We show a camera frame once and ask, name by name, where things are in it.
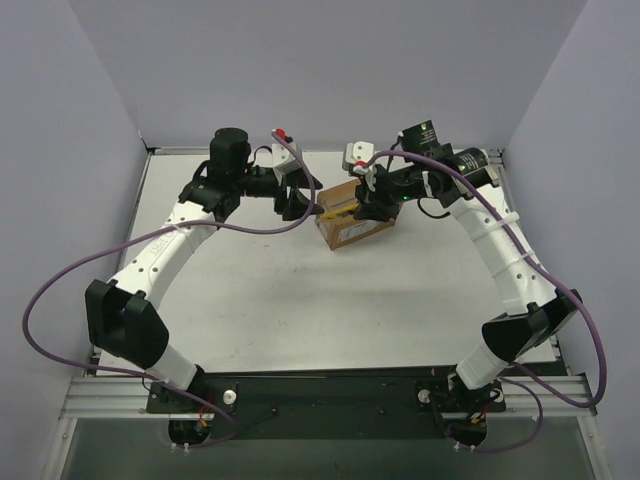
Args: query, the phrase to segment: lavender wall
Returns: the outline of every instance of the lavender wall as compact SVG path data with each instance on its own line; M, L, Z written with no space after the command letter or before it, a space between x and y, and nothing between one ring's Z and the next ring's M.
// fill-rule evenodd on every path
M426 118L504 147L584 0L70 0L149 145L220 126L305 148L392 142Z
M586 299L608 352L598 422L617 479L638 478L640 3L590 0L509 142L516 205L545 265ZM580 318L562 332L574 372L597 366Z
M43 281L123 239L145 151L65 0L0 2L0 477L40 478L71 370L22 339ZM34 334L58 354L88 352L83 291L96 262L37 309Z

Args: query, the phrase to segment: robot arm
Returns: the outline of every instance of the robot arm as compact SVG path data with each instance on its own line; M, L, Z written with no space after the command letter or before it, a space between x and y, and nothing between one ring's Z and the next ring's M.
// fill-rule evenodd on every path
M406 129L400 137L404 151L434 158L458 171L503 217L496 221L464 185L441 171L413 163L392 172L380 165L367 167L374 149L364 142L349 144L345 151L343 168L361 178L356 188L356 219L387 221L398 215L401 203L431 196L462 225L482 256L505 313L483 325L483 342L456 366L457 376L467 389L480 389L558 331L575 307L525 262L531 257L540 264L517 224L518 214L507 206L499 176L481 150L469 148L454 154L450 144L438 142L431 122ZM524 256L503 224L511 227L525 247Z
M282 132L283 139L298 149ZM226 128L216 132L210 159L195 172L173 206L163 235L106 283L94 280L85 293L91 343L125 358L154 377L186 390L198 367L169 344L169 332L158 315L162 297L196 249L217 228L188 222L224 222L242 196L274 199L284 220L300 218L309 201L300 193L308 180L293 156L273 145L272 168L248 164L251 147L245 132ZM315 188L322 188L314 179ZM312 213L322 213L314 206Z

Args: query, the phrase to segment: cardboard box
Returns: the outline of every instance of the cardboard box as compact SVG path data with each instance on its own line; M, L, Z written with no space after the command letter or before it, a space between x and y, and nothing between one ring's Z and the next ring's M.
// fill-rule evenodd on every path
M324 190L318 194L317 203L326 213L355 207L358 201L355 197L359 180L352 180L342 185ZM378 233L385 228L393 227L395 220L377 222L375 220L354 220L352 212L343 212L331 219L316 217L316 225L322 233L331 250L357 242L361 238Z

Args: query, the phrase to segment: white plastic housing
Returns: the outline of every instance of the white plastic housing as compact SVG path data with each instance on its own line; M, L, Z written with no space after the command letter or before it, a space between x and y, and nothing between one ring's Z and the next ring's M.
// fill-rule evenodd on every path
M504 218L504 223L511 227L527 250L527 255L540 264L516 223L520 217L509 211L502 188L485 185L478 190ZM447 210L462 225L478 249L498 286L507 314L526 313L529 303L542 306L556 297L554 286L524 261L501 224L476 198L459 198Z
M375 152L375 145L369 142L348 143L342 157L342 169L349 171L356 162L368 162Z
M192 202L176 203L163 227L187 220L214 220L212 213ZM217 230L216 227L176 228L151 240L126 267L111 280L120 290L145 293L145 299L156 308L169 285L196 249Z
M186 390L196 374L196 366L171 345L167 345L160 359L146 372L158 380Z
M295 142L291 142L289 146L293 148L298 155L302 156L302 149ZM289 150L279 143L272 144L271 151L273 173L275 174L278 183L282 185L282 179L284 176L287 173L291 173L299 169L300 164L296 160L296 157L294 157Z
M476 390L493 382L507 365L507 362L496 357L483 342L458 363L456 373L468 389Z

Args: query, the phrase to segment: white table surface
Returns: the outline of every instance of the white table surface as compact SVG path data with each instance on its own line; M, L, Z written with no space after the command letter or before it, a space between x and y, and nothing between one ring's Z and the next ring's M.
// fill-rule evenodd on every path
M162 225L206 158L151 158L133 236ZM305 159L325 188L349 180L340 153ZM436 201L425 206L441 212ZM251 198L228 223L282 225L271 200ZM141 248L131 248L127 261ZM171 344L212 372L453 365L481 341L481 325L502 312L462 227L427 218L414 204L403 207L395 227L334 252L312 220L275 236L219 231L159 310ZM523 360L555 357L546 342ZM131 367L106 352L100 364Z

